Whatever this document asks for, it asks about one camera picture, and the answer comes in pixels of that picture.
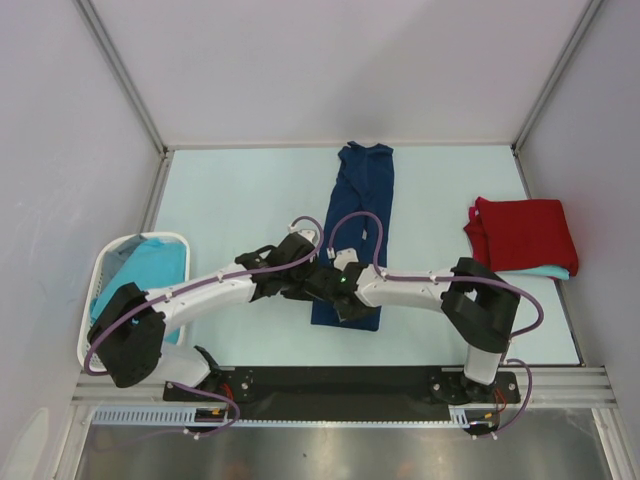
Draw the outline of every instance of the blue towel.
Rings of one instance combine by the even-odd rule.
[[[381,144],[374,147],[363,147],[355,142],[349,142],[348,146],[340,150],[338,154],[340,170],[336,186],[331,193],[324,226],[325,243],[319,255],[321,265],[330,265],[326,243],[333,227],[345,215],[360,211],[369,211],[380,217],[384,227],[384,235],[379,262],[381,266],[387,265],[387,241],[394,180],[392,154],[392,148]],[[360,262],[372,263],[377,236],[376,223],[371,218],[356,217],[340,227],[333,247],[336,252],[345,248],[355,248]],[[375,314],[368,317],[340,323],[333,306],[316,300],[313,302],[311,323],[375,332],[380,326],[380,309],[378,308]]]
[[[541,277],[557,278],[558,280],[569,280],[569,270],[558,265],[542,265],[540,267],[528,268],[526,270],[509,270],[498,272],[514,275],[538,275]]]
[[[140,290],[162,288],[184,282],[187,247],[180,242],[164,242],[152,238],[139,245],[102,290],[91,305],[93,325],[115,291],[122,285],[135,282]],[[168,335],[165,340],[177,343],[180,332]]]

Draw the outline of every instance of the laundry basket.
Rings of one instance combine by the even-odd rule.
[[[189,249],[189,243],[182,236],[177,233],[172,232],[148,232],[142,234],[145,238],[158,238],[163,241],[168,242],[180,242],[186,248],[186,258],[185,258],[185,268],[184,268],[184,280],[189,279],[189,264],[191,258],[191,251]],[[104,260],[104,256],[107,252],[112,252],[116,250],[120,245],[129,240],[130,238],[135,237],[135,235],[127,235],[125,237],[120,237],[113,242],[109,243],[106,247],[104,247],[100,253],[98,254],[98,258],[96,260],[95,266],[93,267],[93,274],[91,275],[91,283],[89,284],[89,292],[87,294],[87,299],[84,304],[84,312],[82,313],[82,325],[80,326],[80,335],[78,336],[78,360],[80,361],[80,365],[84,365],[84,358],[89,351],[89,342],[87,341],[87,334],[89,333],[89,329],[91,328],[91,302],[100,296],[102,293],[103,285],[102,285],[102,262]],[[178,335],[177,344],[182,344],[184,340],[184,329],[185,327],[181,327]],[[106,369],[102,362],[98,358],[97,355],[94,355],[91,359],[91,369],[97,372],[104,372]]]

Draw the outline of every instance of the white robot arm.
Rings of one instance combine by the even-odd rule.
[[[466,379],[480,386],[492,384],[508,347],[519,296],[495,286],[442,279],[464,275],[491,278],[497,283],[496,279],[502,282],[499,277],[471,259],[460,259],[451,271],[385,271],[381,276],[373,265],[358,262],[353,249],[338,252],[330,267],[319,266],[315,257],[300,262],[317,251],[318,241],[312,230],[292,231],[278,247],[241,255],[203,278],[148,292],[135,284],[124,285],[89,332],[92,353],[100,357],[118,387],[151,377],[200,388],[216,368],[211,355],[201,348],[179,347],[163,339],[204,312],[281,293],[290,299],[328,301],[342,321],[361,318],[382,305],[443,312],[469,343]],[[282,269],[292,262],[297,265]],[[387,274],[389,278],[408,276],[424,281],[388,280]]]

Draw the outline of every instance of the metal frame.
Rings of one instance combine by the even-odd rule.
[[[344,140],[330,140],[330,141],[318,141],[318,142],[286,142],[286,141],[274,141],[263,143],[199,143],[199,144],[182,144],[182,143],[169,143],[167,145],[168,150],[257,150],[264,148],[336,148],[341,149],[349,141],[349,138]],[[499,146],[503,147],[508,142],[496,142],[496,141],[477,141],[477,140],[464,140],[459,142],[452,141],[407,141],[402,139],[394,140],[393,138],[378,139],[385,143],[392,144],[394,148],[398,147],[465,147],[473,146]],[[374,144],[375,139],[361,139],[359,140],[364,144]]]
[[[638,460],[631,448],[620,410],[594,409],[593,417],[613,480],[640,478]]]
[[[209,409],[209,406],[176,407],[144,406],[144,405],[116,405],[99,407],[93,417],[93,425],[120,426],[156,426],[156,427],[217,427],[223,425],[221,421],[196,421],[199,409]],[[266,421],[240,419],[235,424],[238,427],[295,427],[295,428],[396,428],[401,424],[403,428],[467,428],[469,422],[463,408],[449,408],[448,420],[421,422],[323,422],[323,421]]]
[[[63,447],[47,478],[73,480],[76,477],[95,410],[96,407],[91,406],[71,407],[68,413],[69,428],[63,440]]]
[[[520,154],[516,151],[515,147],[511,148],[513,153],[513,159],[516,163],[516,168],[518,170],[518,175],[520,176],[520,182],[524,187],[525,194],[527,198],[533,198],[535,195],[535,188],[531,185],[529,178],[530,175],[527,174],[526,166],[520,160]],[[573,339],[573,345],[576,349],[576,353],[578,354],[578,359],[580,361],[581,366],[586,365],[586,357],[584,355],[584,351],[581,347],[580,334],[578,333],[578,329],[575,328],[573,322],[573,314],[571,313],[570,302],[567,299],[567,292],[565,290],[564,282],[560,280],[556,280],[555,282],[556,292],[558,293],[558,298],[560,299],[560,305],[562,306],[562,313],[564,313],[564,317],[567,320],[567,324],[569,325],[569,332],[571,333],[571,338]]]
[[[151,232],[155,228],[158,211],[160,210],[160,204],[162,202],[162,196],[164,195],[164,188],[167,185],[167,180],[169,179],[169,171],[171,170],[174,153],[175,152],[171,150],[162,155],[160,165],[158,165],[156,178],[153,182],[153,186],[151,187],[140,232]]]
[[[96,7],[93,5],[91,0],[73,0],[73,2],[78,8],[80,16],[87,25],[89,32],[91,32],[98,44],[102,57],[107,62],[113,76],[122,88],[122,93],[129,101],[133,111],[138,117],[138,120],[140,120],[149,140],[155,147],[156,151],[160,155],[163,155],[167,149],[162,141],[162,137],[149,114],[149,110],[142,101],[140,92],[133,83],[133,80],[131,80],[131,76],[124,66],[124,62],[111,40],[104,23],[100,19]]]
[[[527,375],[522,369],[504,368],[501,371],[511,371],[516,374],[521,392],[528,388]],[[534,367],[532,372],[534,389],[529,408],[617,408],[609,378],[602,367]],[[90,377],[82,374],[71,399],[71,405],[167,405],[167,402],[162,399],[164,387],[162,382],[142,382],[134,387],[120,389],[113,384],[111,377]],[[185,407],[203,405],[203,403],[189,402],[171,402],[170,404]],[[211,402],[206,405],[224,406],[222,402]],[[473,407],[465,406],[465,408],[482,409],[492,406],[476,404]]]
[[[339,423],[341,425],[445,425],[452,421],[452,406],[459,391],[451,390],[451,381],[459,381],[462,368],[440,367],[227,367],[223,369],[224,382],[232,389],[240,405],[243,423],[260,425],[310,425]],[[594,388],[604,400],[613,401],[613,395],[604,392],[603,385]],[[72,402],[74,404],[102,405],[109,408],[126,407],[132,414],[138,408],[200,407],[226,410],[219,401],[193,402],[170,383],[146,382],[127,389],[114,387],[108,377],[83,376]],[[522,391],[517,389],[515,373],[498,373],[496,384],[504,392],[505,403],[517,404]],[[485,395],[487,410],[495,408],[493,394]]]
[[[562,49],[560,57],[558,57],[556,64],[553,66],[553,69],[551,70],[547,81],[542,87],[540,95],[538,95],[538,98],[529,111],[529,114],[527,115],[522,128],[518,132],[518,135],[513,142],[513,150],[515,153],[519,153],[522,149],[522,146],[524,145],[524,142],[527,141],[529,133],[531,133],[531,130],[540,117],[540,114],[544,110],[545,105],[547,104],[547,102],[549,102],[551,95],[558,85],[559,80],[567,70],[567,67],[569,66],[571,59],[573,59],[575,53],[577,52],[578,47],[582,44],[585,34],[589,30],[589,27],[593,24],[593,21],[604,2],[605,0],[590,0],[589,4],[582,12],[580,20],[576,24],[573,32],[571,33],[571,36],[569,37],[569,40],[567,40],[567,43]]]

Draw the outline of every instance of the purple cable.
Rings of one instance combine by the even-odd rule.
[[[524,411],[527,409],[527,405],[529,405],[529,401],[531,400],[531,392],[533,391],[533,373],[531,372],[531,368],[529,367],[529,365],[527,365],[525,362],[523,362],[518,358],[510,358],[509,360],[507,360],[507,363],[517,363],[521,367],[524,367],[524,369],[527,372],[527,379],[528,379],[529,385],[527,386],[527,393],[524,396],[524,400],[522,400],[522,405],[520,406],[520,409],[518,410],[518,412],[513,416],[511,420],[509,420],[503,426],[498,427],[498,429],[495,432],[493,432],[494,434],[506,430],[522,416]],[[480,438],[489,438],[489,437],[493,437],[493,435],[491,435],[490,433],[487,435],[480,435]]]
[[[386,280],[392,280],[392,281],[396,281],[396,282],[434,282],[434,283],[445,283],[445,282],[467,282],[467,283],[481,283],[484,285],[489,285],[492,287],[499,287],[499,288],[503,288],[505,290],[509,290],[513,293],[516,293],[518,295],[523,296],[524,298],[526,298],[527,300],[529,300],[533,306],[535,307],[536,311],[538,312],[538,318],[535,322],[533,322],[531,325],[529,325],[528,327],[522,328],[520,330],[516,330],[515,332],[513,332],[511,334],[511,338],[513,337],[517,337],[518,335],[522,335],[523,333],[527,333],[530,332],[532,330],[535,330],[536,328],[538,328],[541,324],[542,321],[544,320],[544,309],[542,308],[542,305],[540,304],[540,302],[533,296],[531,295],[529,292],[522,290],[521,288],[518,288],[514,285],[505,283],[505,282],[501,282],[499,280],[493,280],[491,278],[482,278],[482,277],[435,277],[435,278],[431,278],[431,277],[412,277],[412,276],[399,276],[399,275],[384,275],[382,272],[382,269],[380,268],[380,265],[378,264],[378,256],[380,255],[380,249],[382,248],[382,232],[383,232],[383,226],[382,226],[382,222],[380,221],[380,219],[377,217],[376,214],[371,213],[371,212],[354,212],[354,213],[350,213],[349,215],[346,215],[345,217],[343,217],[338,223],[336,223],[336,226],[333,227],[333,230],[331,231],[331,235],[329,236],[329,243],[327,244],[327,248],[328,249],[333,249],[333,241],[335,239],[336,236],[336,232],[338,231],[338,229],[348,220],[354,218],[354,217],[360,217],[360,216],[364,216],[364,217],[369,217],[372,218],[375,222],[376,225],[378,226],[378,238],[376,240],[376,248],[373,251],[373,268],[376,271],[376,273],[378,275],[380,275],[382,278],[386,279]]]
[[[206,278],[204,280],[201,280],[199,282],[193,283],[191,285],[187,285],[185,287],[182,287],[182,288],[172,292],[171,297],[177,297],[179,295],[182,295],[183,293],[190,292],[191,290],[194,290],[196,288],[200,288],[200,287],[203,287],[205,285],[209,285],[211,283],[219,282],[219,281],[222,281],[222,280],[229,280],[229,279],[232,279],[232,278],[244,277],[246,275],[253,275],[255,273],[281,272],[282,270],[288,270],[290,268],[295,268],[298,265],[302,265],[303,263],[308,262],[309,260],[311,260],[320,251],[320,248],[322,247],[322,242],[324,241],[324,231],[322,229],[322,225],[320,225],[320,222],[318,222],[315,218],[309,217],[307,215],[302,215],[302,216],[296,218],[291,223],[291,226],[294,227],[298,222],[300,222],[302,220],[308,220],[311,223],[313,223],[315,225],[315,227],[318,229],[318,234],[320,236],[320,238],[318,239],[318,245],[308,255],[305,255],[304,257],[302,257],[302,258],[300,258],[300,259],[298,259],[298,260],[296,260],[294,262],[287,263],[286,265],[280,265],[278,267],[256,268],[256,269],[253,269],[253,270],[232,272],[232,273],[227,273],[225,275],[222,275],[222,278],[218,278],[217,276],[216,277],[211,277],[211,278]],[[91,358],[96,353],[96,350],[102,344],[102,342],[104,342],[104,340],[109,335],[111,335],[114,332],[114,330],[116,330],[118,327],[120,327],[120,325],[125,323],[127,320],[130,320],[131,318],[133,318],[135,315],[140,313],[145,308],[151,307],[151,306],[155,305],[156,303],[164,302],[165,300],[168,300],[171,297],[167,297],[167,295],[161,295],[161,296],[156,297],[156,298],[154,298],[152,300],[149,300],[149,301],[143,303],[142,305],[138,305],[136,308],[134,308],[132,310],[129,310],[122,317],[120,317],[118,320],[116,320],[111,325],[109,325],[109,327],[107,327],[107,329],[104,332],[102,332],[98,336],[98,338],[96,338],[96,340],[91,344],[91,346],[89,347],[89,351],[87,352],[87,355],[84,357],[84,371],[87,373],[87,375],[90,375],[92,377],[108,375],[108,372],[96,372],[95,370],[91,370]]]
[[[191,290],[194,290],[196,288],[199,287],[203,287],[205,285],[209,285],[211,283],[214,282],[219,282],[225,279],[232,279],[232,278],[238,278],[238,277],[243,277],[246,275],[253,275],[255,273],[275,273],[275,272],[280,272],[282,270],[288,270],[290,268],[295,268],[298,265],[302,265],[305,262],[308,262],[309,260],[311,260],[315,255],[317,255],[317,253],[320,251],[320,248],[322,248],[322,243],[324,242],[324,230],[322,229],[322,225],[320,225],[320,222],[318,222],[315,218],[310,217],[308,215],[302,215],[298,218],[296,218],[293,222],[291,222],[291,226],[294,227],[298,222],[302,221],[302,220],[308,220],[311,223],[313,223],[315,225],[315,227],[318,230],[318,235],[319,235],[319,239],[318,239],[318,245],[316,245],[316,247],[308,254],[305,255],[304,257],[295,260],[291,263],[287,263],[285,265],[280,265],[278,267],[268,267],[268,268],[256,268],[253,270],[246,270],[246,271],[241,271],[241,272],[232,272],[232,273],[228,273],[226,275],[222,275],[222,278],[219,277],[212,277],[212,278],[207,278],[205,280],[201,280],[199,282],[196,282],[192,285],[187,285],[185,287],[182,287],[174,292],[172,292],[171,297],[177,297],[179,295],[182,295],[184,293],[190,292]],[[87,355],[84,358],[84,370],[87,373],[87,375],[90,376],[103,376],[103,375],[108,375],[108,372],[96,372],[95,370],[91,370],[91,358],[93,357],[93,355],[96,353],[96,350],[98,349],[98,347],[102,344],[102,342],[104,342],[104,340],[111,335],[114,330],[116,330],[118,327],[120,327],[123,323],[125,323],[126,321],[128,321],[129,319],[133,318],[135,315],[137,315],[138,313],[140,313],[142,310],[144,310],[145,308],[151,307],[153,305],[155,305],[156,303],[160,303],[163,302],[165,300],[168,300],[169,298],[167,295],[161,295],[159,297],[156,297],[152,300],[149,300],[145,303],[143,303],[142,305],[138,305],[136,308],[128,311],[127,313],[125,313],[122,317],[120,317],[118,320],[116,320],[115,322],[113,322],[107,329],[105,329],[104,332],[102,332],[98,338],[96,338],[96,340],[93,342],[93,344],[91,344],[91,346],[89,347],[89,350],[87,351]],[[225,403],[227,403],[228,405],[230,405],[231,407],[233,407],[234,409],[234,418],[233,420],[231,420],[230,422],[222,425],[221,427],[216,428],[215,430],[209,432],[209,433],[205,433],[202,435],[199,435],[199,437],[201,438],[205,438],[205,437],[210,437],[212,435],[216,435],[220,432],[225,431],[226,429],[230,428],[234,423],[236,423],[239,419],[240,419],[240,408],[238,407],[238,405],[231,400],[230,398],[227,397],[223,397],[222,395],[218,395],[215,393],[210,393],[210,392],[205,392],[204,390],[198,390],[197,388],[192,388],[192,387],[188,387],[187,385],[183,385],[181,383],[176,383],[173,382],[173,384],[178,387],[181,388],[182,390],[185,390],[187,392],[190,393],[195,393],[197,395],[203,395],[205,397],[209,397],[209,398],[213,398],[216,400],[221,400]],[[132,445],[135,444],[139,441],[142,440],[147,440],[149,438],[158,436],[158,435],[164,435],[165,433],[178,433],[178,430],[161,430],[161,431],[157,431],[157,432],[152,432],[150,434],[147,435],[143,435],[141,437],[138,437],[134,440],[131,440],[129,442],[126,442],[127,445]]]
[[[219,433],[224,432],[225,430],[227,430],[228,428],[230,428],[234,423],[236,423],[238,420],[240,420],[240,407],[238,407],[238,404],[236,402],[234,402],[233,400],[231,400],[230,398],[224,397],[222,395],[218,395],[216,393],[210,393],[210,392],[205,392],[203,390],[198,390],[197,388],[191,388],[191,387],[187,387],[186,385],[183,385],[181,383],[176,383],[173,382],[173,385],[181,388],[182,390],[189,392],[189,393],[195,393],[197,395],[202,395],[205,397],[209,397],[209,398],[213,398],[214,400],[220,400],[222,402],[225,402],[227,405],[229,405],[230,407],[233,408],[233,419],[228,421],[227,423],[225,423],[224,425],[221,425],[219,427],[217,427],[215,430],[211,430],[210,432],[204,432],[204,433],[195,433],[192,434],[193,437],[197,437],[196,438],[207,438],[207,437],[212,437],[213,435],[218,435]],[[98,446],[93,446],[93,449],[98,452],[98,453],[106,453],[106,452],[110,452],[113,450],[118,450],[120,448],[124,448],[124,447],[130,447],[132,445],[135,445],[139,442],[142,442],[144,440],[148,440],[150,438],[153,437],[158,437],[160,435],[165,435],[167,433],[182,433],[184,434],[185,431],[184,429],[178,429],[178,428],[167,428],[164,430],[156,430],[153,431],[151,433],[147,433],[145,435],[141,435],[139,437],[136,437],[134,439],[131,440],[127,440],[125,442],[119,443],[117,445],[111,446],[111,447],[107,447],[107,448],[100,448]]]

